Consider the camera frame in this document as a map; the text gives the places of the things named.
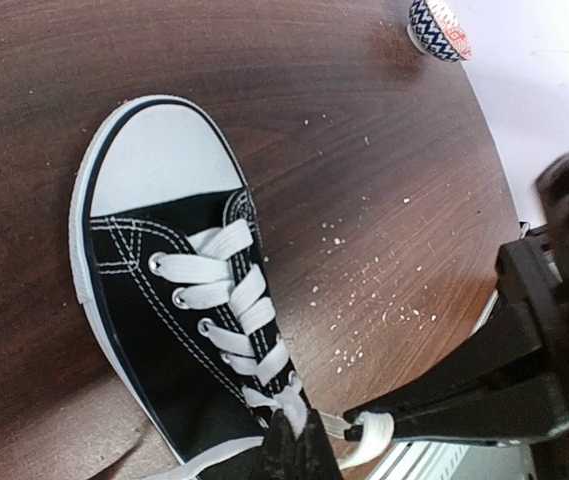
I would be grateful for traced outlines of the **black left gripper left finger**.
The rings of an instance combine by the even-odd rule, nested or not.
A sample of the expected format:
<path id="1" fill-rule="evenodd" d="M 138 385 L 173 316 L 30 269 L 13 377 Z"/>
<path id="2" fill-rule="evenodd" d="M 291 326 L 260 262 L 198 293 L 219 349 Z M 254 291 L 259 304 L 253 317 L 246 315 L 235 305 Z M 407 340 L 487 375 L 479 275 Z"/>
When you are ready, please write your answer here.
<path id="1" fill-rule="evenodd" d="M 248 479 L 303 480 L 312 478 L 312 462 L 308 456 L 307 427 L 312 424 L 312 410 L 307 409 L 307 424 L 295 436 L 292 424 L 282 409 L 277 410 L 262 445 L 257 450 Z"/>

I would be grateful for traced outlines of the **white shoelace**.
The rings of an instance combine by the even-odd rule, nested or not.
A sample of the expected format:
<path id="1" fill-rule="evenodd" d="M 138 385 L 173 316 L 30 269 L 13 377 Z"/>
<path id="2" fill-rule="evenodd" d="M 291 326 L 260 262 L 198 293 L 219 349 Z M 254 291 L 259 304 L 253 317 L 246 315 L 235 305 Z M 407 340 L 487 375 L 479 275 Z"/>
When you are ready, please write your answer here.
<path id="1" fill-rule="evenodd" d="M 286 367 L 290 354 L 283 339 L 275 336 L 272 347 L 258 355 L 250 336 L 264 327 L 275 325 L 275 308 L 265 295 L 267 283 L 262 269 L 251 264 L 248 273 L 235 279 L 231 259 L 248 250 L 254 239 L 245 219 L 238 219 L 223 228 L 213 228 L 192 237 L 201 247 L 196 254 L 166 254 L 157 252 L 148 260 L 151 273 L 174 284 L 186 284 L 174 290 L 174 306 L 182 309 L 207 310 L 229 307 L 236 320 L 236 330 L 214 325 L 212 319 L 198 322 L 198 331 L 220 351 L 223 361 L 241 376 L 257 379 L 267 386 Z M 282 409 L 292 424 L 295 436 L 302 433 L 307 423 L 306 404 L 301 396 L 301 380 L 293 372 L 280 393 L 267 396 L 255 388 L 242 387 L 246 404 L 252 408 Z M 338 460 L 340 470 L 352 468 L 378 457 L 390 445 L 394 433 L 394 420 L 388 413 L 363 413 L 355 420 L 363 427 L 357 449 L 348 457 Z M 185 465 L 153 479 L 191 479 L 203 470 L 226 461 L 252 448 L 261 446 L 263 437 L 245 437 L 223 442 L 199 454 Z"/>

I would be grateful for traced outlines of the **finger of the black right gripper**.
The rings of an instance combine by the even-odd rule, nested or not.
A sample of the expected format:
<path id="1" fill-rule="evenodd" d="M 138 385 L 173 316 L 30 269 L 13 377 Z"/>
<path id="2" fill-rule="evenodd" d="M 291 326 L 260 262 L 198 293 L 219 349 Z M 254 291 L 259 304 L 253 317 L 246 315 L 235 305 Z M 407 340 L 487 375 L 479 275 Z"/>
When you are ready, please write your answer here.
<path id="1" fill-rule="evenodd" d="M 446 383 L 491 379 L 501 385 L 544 373 L 556 376 L 549 368 L 537 319 L 525 301 L 503 306 L 423 375 L 429 372 Z"/>
<path id="2" fill-rule="evenodd" d="M 446 383 L 431 372 L 344 412 L 388 413 L 398 441 L 493 445 L 539 443 L 569 433 L 569 393 L 551 373 L 504 384 L 491 379 Z"/>

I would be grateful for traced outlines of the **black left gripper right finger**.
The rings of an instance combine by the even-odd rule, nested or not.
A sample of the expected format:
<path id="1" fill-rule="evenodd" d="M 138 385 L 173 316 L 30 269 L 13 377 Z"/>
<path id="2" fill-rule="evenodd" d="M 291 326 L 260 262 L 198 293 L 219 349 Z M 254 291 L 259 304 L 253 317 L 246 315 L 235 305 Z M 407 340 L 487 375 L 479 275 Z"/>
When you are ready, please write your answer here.
<path id="1" fill-rule="evenodd" d="M 324 424 L 311 409 L 302 434 L 295 440 L 293 478 L 299 480 L 342 480 Z"/>

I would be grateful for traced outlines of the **black white canvas sneaker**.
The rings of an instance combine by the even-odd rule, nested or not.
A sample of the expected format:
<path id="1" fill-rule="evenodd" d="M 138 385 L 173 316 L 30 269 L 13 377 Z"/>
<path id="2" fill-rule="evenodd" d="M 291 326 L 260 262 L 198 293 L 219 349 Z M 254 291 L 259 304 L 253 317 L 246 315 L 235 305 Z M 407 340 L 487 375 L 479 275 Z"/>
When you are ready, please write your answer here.
<path id="1" fill-rule="evenodd" d="M 73 282 L 109 363 L 177 459 L 168 479 L 337 479 L 277 322 L 256 208 L 198 105 L 123 103 L 72 193 Z"/>

